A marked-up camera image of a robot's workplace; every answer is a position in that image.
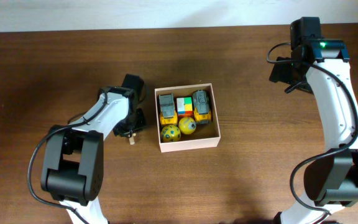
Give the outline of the yellow wooden pellet drum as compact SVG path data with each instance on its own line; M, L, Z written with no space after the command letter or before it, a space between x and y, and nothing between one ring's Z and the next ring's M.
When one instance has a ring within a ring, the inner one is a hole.
M127 137L128 137L128 140L129 140L129 144L134 145L135 144L136 133L134 133L133 131L130 131L130 133L129 133L129 135Z

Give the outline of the yellow grey dump truck toy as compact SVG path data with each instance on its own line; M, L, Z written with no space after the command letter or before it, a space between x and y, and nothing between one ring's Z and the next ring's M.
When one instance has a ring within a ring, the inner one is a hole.
M175 102L173 94L168 95L159 95L159 106L160 106L160 125L166 126L169 124L177 125L178 124L178 114L175 109Z

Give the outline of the yellow ball blue letters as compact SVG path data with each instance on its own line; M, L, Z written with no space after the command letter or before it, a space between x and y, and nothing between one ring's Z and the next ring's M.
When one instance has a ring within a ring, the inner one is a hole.
M177 142L181 139L180 129L173 124L164 126L160 135L163 142Z

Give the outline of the multicolour puzzle cube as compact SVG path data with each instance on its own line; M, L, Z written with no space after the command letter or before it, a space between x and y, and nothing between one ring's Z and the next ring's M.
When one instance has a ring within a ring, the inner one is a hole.
M192 117L193 116L193 102L192 97L182 97L176 99L178 117Z

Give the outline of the yellow ball with eye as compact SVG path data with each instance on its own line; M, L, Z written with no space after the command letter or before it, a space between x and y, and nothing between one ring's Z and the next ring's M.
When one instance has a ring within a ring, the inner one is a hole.
M196 122L192 117L184 117L179 121L178 127L183 134L193 134L196 130Z

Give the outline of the yellow grey mixer truck toy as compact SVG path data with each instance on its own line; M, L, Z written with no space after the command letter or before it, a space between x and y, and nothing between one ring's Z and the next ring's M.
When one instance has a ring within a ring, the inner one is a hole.
M197 90L193 93L193 114L197 124L208 124L212 120L211 109L209 107L209 97L206 91Z

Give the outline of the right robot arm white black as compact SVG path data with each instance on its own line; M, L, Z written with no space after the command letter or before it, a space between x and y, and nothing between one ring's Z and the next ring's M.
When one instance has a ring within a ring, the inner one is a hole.
M324 152L298 164L305 191L274 217L275 223L325 223L329 216L358 203L358 105L352 89L350 56L344 41L327 39L317 17L290 26L289 57L273 63L270 81L287 92L314 95L324 134Z

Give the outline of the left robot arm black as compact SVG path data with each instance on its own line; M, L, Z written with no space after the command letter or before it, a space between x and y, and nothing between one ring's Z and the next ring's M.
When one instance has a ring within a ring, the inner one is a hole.
M94 106L66 126L53 126L46 137L40 186L65 209L73 223L107 223L99 203L104 175L104 140L110 133L128 138L146 126L140 96L141 77L127 74L121 86L98 91Z

